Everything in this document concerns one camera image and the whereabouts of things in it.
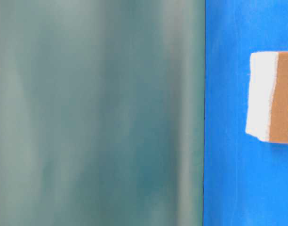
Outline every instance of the dark edge line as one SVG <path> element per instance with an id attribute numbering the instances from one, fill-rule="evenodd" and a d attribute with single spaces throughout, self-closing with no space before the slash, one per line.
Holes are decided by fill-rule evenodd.
<path id="1" fill-rule="evenodd" d="M 204 139 L 204 147 L 203 147 L 203 173 L 202 173 L 202 226 L 205 225 L 204 220 L 205 220 L 205 150 L 206 150 L 206 75 L 207 75 L 207 0 L 205 0 L 205 70 L 204 70 L 204 76 L 205 76 L 205 88 L 204 88 L 204 134 L 203 134 L 203 139 Z"/>

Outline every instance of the blue wall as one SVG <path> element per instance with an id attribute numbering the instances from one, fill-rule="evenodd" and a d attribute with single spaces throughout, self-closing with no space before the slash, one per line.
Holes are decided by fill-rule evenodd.
<path id="1" fill-rule="evenodd" d="M 262 50 L 288 50 L 288 0 L 206 1 L 205 226 L 288 225 L 288 145 L 245 134 Z"/>

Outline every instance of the blue background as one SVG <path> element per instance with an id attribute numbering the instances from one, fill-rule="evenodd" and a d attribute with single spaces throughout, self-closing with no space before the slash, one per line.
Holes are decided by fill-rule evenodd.
<path id="1" fill-rule="evenodd" d="M 263 50 L 288 50 L 288 0 L 206 1 L 205 226 L 288 225 L 288 145 L 245 134 Z"/>

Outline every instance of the white sponge layer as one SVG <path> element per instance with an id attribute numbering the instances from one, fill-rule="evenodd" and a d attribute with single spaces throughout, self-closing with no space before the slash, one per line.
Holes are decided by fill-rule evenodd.
<path id="1" fill-rule="evenodd" d="M 269 141 L 271 110 L 277 79 L 278 52 L 252 53 L 246 133 Z"/>

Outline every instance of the green-gray panel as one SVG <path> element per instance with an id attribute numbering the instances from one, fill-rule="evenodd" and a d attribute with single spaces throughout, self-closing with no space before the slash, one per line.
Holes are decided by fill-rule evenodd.
<path id="1" fill-rule="evenodd" d="M 201 226 L 204 47 L 202 0 L 0 0 L 0 226 Z"/>

